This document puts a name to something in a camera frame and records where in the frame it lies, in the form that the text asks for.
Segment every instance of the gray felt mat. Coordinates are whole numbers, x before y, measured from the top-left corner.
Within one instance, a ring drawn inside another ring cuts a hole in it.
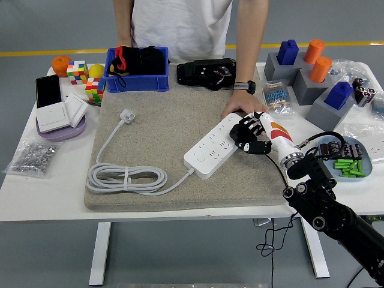
[[[255,96],[263,101],[260,79]],[[123,166],[155,166],[168,175],[167,189],[188,169],[184,154],[214,128],[221,118],[232,90],[217,92],[203,87],[180,86],[176,67],[169,70],[169,91],[104,93],[91,167],[105,141],[120,121],[120,113],[131,109],[135,120],[123,125],[104,153],[102,162]],[[270,156],[277,161],[277,153]],[[148,212],[197,208],[280,205],[284,183],[276,167],[264,155],[237,150],[209,179],[191,175],[163,196],[135,193],[94,194],[85,189],[85,206],[97,212]]]

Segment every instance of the purple tray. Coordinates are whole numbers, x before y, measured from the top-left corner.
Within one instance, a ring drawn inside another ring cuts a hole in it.
[[[37,133],[42,138],[57,142],[57,141],[63,141],[63,140],[71,139],[71,138],[79,135],[85,129],[85,122],[86,122],[86,119],[85,119],[85,115],[84,115],[84,117],[80,120],[80,122],[78,123],[76,128],[73,128],[71,126],[67,126],[67,127],[63,127],[60,129],[56,129],[56,130],[52,130],[52,131],[43,133],[43,132],[40,132],[40,130],[38,128],[38,122],[37,122],[37,118],[36,118],[36,129],[37,129]]]

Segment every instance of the table leg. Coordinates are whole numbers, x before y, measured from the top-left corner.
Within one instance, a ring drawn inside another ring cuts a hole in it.
[[[90,286],[100,286],[104,283],[110,227],[111,222],[99,222],[98,224],[94,258],[89,277]]]
[[[323,248],[320,243],[319,234],[303,218],[301,218],[302,228],[307,240],[310,251],[313,271],[316,278],[329,278],[328,267],[325,262]]]

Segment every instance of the gray floor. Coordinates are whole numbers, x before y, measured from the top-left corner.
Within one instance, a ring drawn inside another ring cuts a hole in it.
[[[227,36],[235,43],[236,3]],[[270,1],[264,43],[313,38],[325,42],[383,41],[384,2]],[[106,49],[116,41],[111,1],[0,0],[0,52]],[[268,52],[262,49],[259,61]],[[383,46],[326,47],[325,56],[370,66],[384,85]],[[105,54],[73,54],[105,62]],[[234,50],[227,56],[235,57]],[[11,161],[35,102],[35,79],[54,55],[0,57],[0,169]],[[0,183],[4,180],[0,174]],[[287,219],[277,219],[279,227]],[[375,227],[384,233],[383,223]],[[0,287],[87,287],[97,225],[28,223],[0,225]],[[251,219],[115,223],[105,287],[119,283],[270,283],[271,259],[255,246],[265,228]],[[282,234],[277,235],[280,243]],[[320,236],[331,278],[315,279],[301,224],[295,221],[275,254],[275,287],[345,287],[359,265],[335,241]],[[366,272],[352,287],[375,283]]]

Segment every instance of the white power strip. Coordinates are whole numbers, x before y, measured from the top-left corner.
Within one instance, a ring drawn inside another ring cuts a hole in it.
[[[229,136],[234,125],[242,119],[229,114],[184,155],[184,165],[194,168],[196,175],[208,179],[236,151]]]

